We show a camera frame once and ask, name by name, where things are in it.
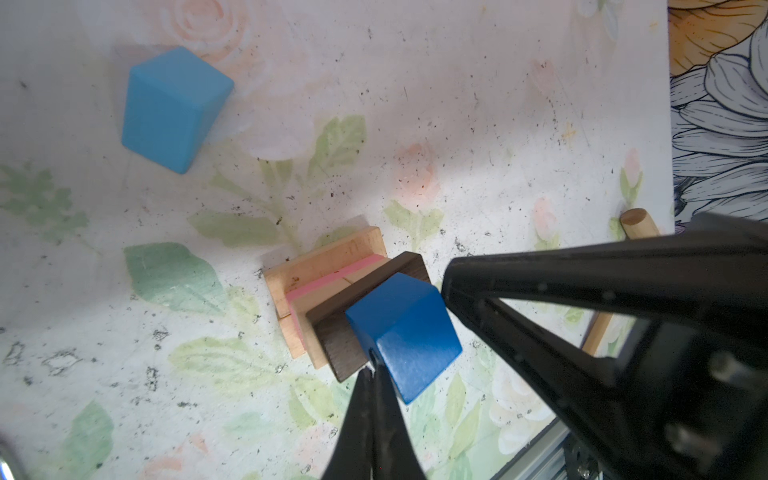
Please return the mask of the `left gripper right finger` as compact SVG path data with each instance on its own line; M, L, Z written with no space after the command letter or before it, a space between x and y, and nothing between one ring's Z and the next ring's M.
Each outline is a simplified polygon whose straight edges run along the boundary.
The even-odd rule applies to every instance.
M373 351L373 479L425 480L410 440L391 374Z

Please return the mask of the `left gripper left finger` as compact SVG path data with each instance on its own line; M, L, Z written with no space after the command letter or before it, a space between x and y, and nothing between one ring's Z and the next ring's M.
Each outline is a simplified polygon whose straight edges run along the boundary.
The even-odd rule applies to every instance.
M322 480L369 480L372 478L374 403L373 373L358 372L338 441Z

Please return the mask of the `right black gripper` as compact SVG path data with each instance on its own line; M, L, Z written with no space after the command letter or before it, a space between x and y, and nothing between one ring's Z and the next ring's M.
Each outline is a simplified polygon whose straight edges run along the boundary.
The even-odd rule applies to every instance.
M633 240L619 288L607 243L456 258L447 307L544 400L617 479L767 475L767 226L704 213L682 234ZM530 300L623 314L597 358L510 306Z

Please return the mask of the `dark brown block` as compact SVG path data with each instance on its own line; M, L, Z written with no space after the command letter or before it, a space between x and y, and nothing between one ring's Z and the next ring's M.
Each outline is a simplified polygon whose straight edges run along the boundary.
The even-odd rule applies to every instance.
M343 383L368 362L347 320L346 311L395 273L431 282L422 256L403 252L308 312L309 318L315 322L321 347L338 382Z

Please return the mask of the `blue cube block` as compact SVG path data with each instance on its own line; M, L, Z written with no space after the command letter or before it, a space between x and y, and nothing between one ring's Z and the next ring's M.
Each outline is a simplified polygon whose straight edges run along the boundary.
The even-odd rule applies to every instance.
M462 353L438 289L403 273L374 288L345 315L364 353L387 367L407 405Z

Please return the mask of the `small wood cube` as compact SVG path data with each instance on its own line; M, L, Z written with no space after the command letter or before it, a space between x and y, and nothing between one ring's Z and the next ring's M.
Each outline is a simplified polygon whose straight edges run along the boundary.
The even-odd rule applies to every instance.
M389 261L389 258L371 255L370 257L366 258L365 261L360 261L359 265L355 267L355 270L346 274L344 279L349 283L355 283L370 273L374 272L381 266L385 265Z
M344 278L329 281L318 280L287 295L294 325L302 346L315 369L326 366L328 360L316 333L315 322L309 318L308 312L340 293L349 285L350 282Z

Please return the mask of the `pink block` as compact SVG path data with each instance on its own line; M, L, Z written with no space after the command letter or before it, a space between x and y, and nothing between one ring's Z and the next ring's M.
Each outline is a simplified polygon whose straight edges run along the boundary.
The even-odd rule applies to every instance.
M354 271L355 267L359 265L359 262L360 261L365 261L366 258L363 258L361 260L353 262L352 264L347 265L347 266L341 268L340 270L338 270L336 272L333 272L333 273L331 273L329 275L321 277L318 280L314 280L314 281L308 283L307 285L302 286L302 287L300 287L300 288L298 288L296 290L293 290L291 292L288 292L286 294L286 299L288 300L289 307L290 307L290 315L293 317L294 325L297 328L297 331L298 331L298 333L300 335L300 338L301 338L303 346L304 346L304 343L303 343L303 339L302 339L302 336L301 336L301 333L300 333L298 319L297 319L297 314L296 314L295 308L293 306L293 303L297 299L299 299L299 298L301 298L303 296L306 296L306 295L308 295L308 294L310 294L310 293L320 289L321 287L324 287L327 284L333 283L334 281L337 281L337 280L340 280L340 279L345 280L344 276L346 274L348 274L350 271Z

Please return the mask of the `light blue triangular block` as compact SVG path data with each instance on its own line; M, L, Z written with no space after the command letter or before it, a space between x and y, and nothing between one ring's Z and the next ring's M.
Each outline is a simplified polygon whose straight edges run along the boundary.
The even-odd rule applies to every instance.
M235 82L184 47L133 66L121 142L178 174L186 173Z

